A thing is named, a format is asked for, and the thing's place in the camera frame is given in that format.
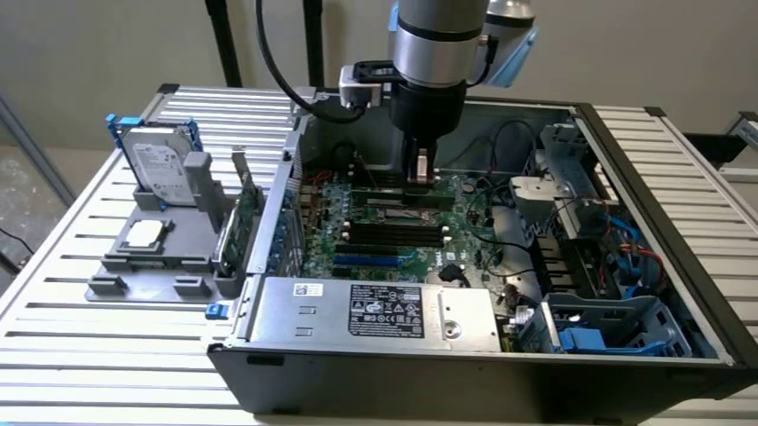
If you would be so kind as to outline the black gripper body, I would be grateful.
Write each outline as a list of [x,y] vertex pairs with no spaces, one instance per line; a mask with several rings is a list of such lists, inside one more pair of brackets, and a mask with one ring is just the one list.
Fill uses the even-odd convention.
[[466,98],[466,82],[430,88],[394,83],[390,119],[418,148],[430,148],[458,127]]

